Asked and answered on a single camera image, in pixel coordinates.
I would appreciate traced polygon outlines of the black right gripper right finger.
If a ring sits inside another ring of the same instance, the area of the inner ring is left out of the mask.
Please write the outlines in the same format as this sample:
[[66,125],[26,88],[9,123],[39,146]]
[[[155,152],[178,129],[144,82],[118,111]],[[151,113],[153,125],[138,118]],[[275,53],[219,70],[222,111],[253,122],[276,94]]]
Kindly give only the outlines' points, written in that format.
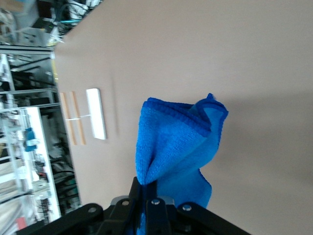
[[249,235],[194,202],[175,207],[157,194],[157,182],[144,186],[146,235]]

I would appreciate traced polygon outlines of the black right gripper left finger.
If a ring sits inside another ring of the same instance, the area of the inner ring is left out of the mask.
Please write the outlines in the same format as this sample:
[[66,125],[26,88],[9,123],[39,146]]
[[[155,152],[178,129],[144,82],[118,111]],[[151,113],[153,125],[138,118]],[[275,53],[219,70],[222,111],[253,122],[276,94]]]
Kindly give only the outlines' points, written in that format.
[[17,235],[124,235],[140,194],[140,183],[134,177],[129,194],[114,198],[106,209],[89,203],[49,224],[37,222],[21,229]]

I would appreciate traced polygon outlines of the blue microfibre towel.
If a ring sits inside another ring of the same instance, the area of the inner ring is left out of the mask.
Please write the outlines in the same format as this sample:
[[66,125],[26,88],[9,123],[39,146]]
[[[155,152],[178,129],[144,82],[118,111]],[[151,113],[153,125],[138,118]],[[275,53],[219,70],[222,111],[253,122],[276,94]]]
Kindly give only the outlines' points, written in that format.
[[195,104],[148,98],[141,108],[135,152],[141,185],[157,183],[157,193],[176,206],[194,202],[207,207],[212,186],[201,168],[216,155],[226,107],[213,94]]

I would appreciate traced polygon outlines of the white towel rack base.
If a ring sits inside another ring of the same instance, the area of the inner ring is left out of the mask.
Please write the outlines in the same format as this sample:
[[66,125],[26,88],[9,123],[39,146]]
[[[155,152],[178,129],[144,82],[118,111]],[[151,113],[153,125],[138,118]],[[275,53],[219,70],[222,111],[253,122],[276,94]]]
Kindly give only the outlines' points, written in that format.
[[106,140],[107,134],[100,90],[98,88],[87,89],[86,95],[93,137],[99,140]]

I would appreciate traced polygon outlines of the wooden rack rod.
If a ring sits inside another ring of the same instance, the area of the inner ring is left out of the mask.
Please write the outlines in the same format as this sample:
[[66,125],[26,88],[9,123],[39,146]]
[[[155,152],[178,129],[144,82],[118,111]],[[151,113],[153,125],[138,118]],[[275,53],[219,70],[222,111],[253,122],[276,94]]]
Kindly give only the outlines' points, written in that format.
[[60,93],[60,97],[61,97],[61,102],[62,102],[62,106],[63,106],[63,110],[64,110],[65,121],[66,121],[67,128],[68,128],[68,135],[70,137],[71,143],[73,145],[76,145],[77,140],[76,140],[76,137],[74,134],[72,120],[70,117],[70,111],[69,111],[69,107],[68,107],[68,103],[67,103],[66,93]]
[[81,145],[86,145],[86,138],[84,134],[83,124],[82,124],[82,118],[79,111],[78,101],[76,97],[76,93],[74,91],[70,92],[70,98],[73,104],[73,109],[75,113],[75,121],[77,123],[78,133],[80,137]]

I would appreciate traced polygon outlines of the white side table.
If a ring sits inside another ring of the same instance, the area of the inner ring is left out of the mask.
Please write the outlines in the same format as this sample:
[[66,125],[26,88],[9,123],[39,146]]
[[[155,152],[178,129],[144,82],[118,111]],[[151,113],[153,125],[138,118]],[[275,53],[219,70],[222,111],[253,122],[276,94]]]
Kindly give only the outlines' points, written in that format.
[[[24,150],[24,131],[31,127],[37,149]],[[0,205],[17,203],[27,225],[61,216],[59,201],[37,107],[0,110]]]

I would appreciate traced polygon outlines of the brown table cover sheet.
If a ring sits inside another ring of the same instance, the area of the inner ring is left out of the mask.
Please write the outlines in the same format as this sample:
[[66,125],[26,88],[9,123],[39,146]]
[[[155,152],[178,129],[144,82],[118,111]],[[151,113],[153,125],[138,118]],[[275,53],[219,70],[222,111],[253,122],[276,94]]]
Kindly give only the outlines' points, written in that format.
[[[228,110],[201,169],[209,209],[252,235],[313,235],[313,0],[104,0],[55,48],[86,145],[70,147],[83,204],[107,207],[135,176],[149,97]],[[86,90],[101,94],[93,137]]]

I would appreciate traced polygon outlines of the aluminium frame post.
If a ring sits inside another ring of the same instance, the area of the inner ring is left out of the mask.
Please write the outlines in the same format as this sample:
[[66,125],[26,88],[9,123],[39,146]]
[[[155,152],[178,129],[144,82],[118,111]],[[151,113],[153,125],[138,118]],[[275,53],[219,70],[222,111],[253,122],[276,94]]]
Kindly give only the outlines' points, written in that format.
[[38,97],[54,98],[57,93],[56,89],[33,89],[33,90],[19,90],[19,91],[4,91],[0,95],[35,95]]
[[32,47],[17,45],[0,45],[0,58],[4,55],[46,55],[55,59],[55,53],[51,47]]

